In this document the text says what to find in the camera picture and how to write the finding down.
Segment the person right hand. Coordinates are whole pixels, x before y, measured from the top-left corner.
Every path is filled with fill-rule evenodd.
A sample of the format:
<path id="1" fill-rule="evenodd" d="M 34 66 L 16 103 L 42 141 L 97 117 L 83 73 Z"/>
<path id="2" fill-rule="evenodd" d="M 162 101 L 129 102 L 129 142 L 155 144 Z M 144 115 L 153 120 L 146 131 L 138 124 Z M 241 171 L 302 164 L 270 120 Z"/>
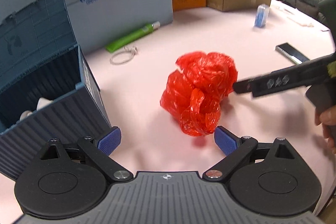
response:
<path id="1" fill-rule="evenodd" d="M 336 124 L 336 106 L 332 106 L 323 112 L 315 110 L 315 125 L 319 126 L 320 124 L 323 128 L 323 137 L 327 141 L 327 146 L 335 154 L 335 138 L 331 135 L 331 126 Z"/>

